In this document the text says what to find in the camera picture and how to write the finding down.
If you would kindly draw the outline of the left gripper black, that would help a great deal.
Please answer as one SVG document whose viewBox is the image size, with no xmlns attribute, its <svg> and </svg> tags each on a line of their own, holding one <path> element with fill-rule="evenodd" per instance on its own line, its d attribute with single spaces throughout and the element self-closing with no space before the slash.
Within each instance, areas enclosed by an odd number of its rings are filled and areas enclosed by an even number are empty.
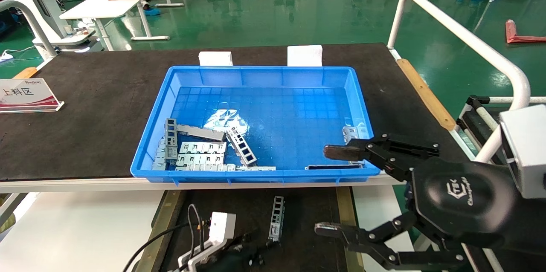
<svg viewBox="0 0 546 272">
<path fill-rule="evenodd" d="M 263 253 L 277 247 L 278 241 L 250 231 L 235 237 L 232 245 L 217 253 L 214 260 L 203 265 L 205 272 L 249 272 L 264 264 Z"/>
</svg>

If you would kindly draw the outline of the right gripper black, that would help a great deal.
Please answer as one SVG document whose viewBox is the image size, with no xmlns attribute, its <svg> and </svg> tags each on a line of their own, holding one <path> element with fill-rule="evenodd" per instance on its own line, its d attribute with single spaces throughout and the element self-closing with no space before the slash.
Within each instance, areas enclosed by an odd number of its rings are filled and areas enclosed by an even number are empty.
<svg viewBox="0 0 546 272">
<path fill-rule="evenodd" d="M 447 162 L 435 158 L 439 150 L 438 142 L 389 134 L 324 146 L 328 159 L 368 161 L 397 181 L 411 181 L 415 213 L 405 212 L 370 231 L 319 222 L 315 233 L 340 239 L 347 250 L 365 253 L 382 268 L 395 271 L 456 270 L 464 266 L 462 248 L 450 247 L 445 243 L 448 241 L 479 247 L 505 245 L 510 240 L 510 212 L 518 197 L 510 170 L 489 163 Z M 413 169 L 406 162 L 408 158 L 426 161 Z M 411 229 L 421 231 L 443 249 L 398 252 L 386 245 Z"/>
</svg>

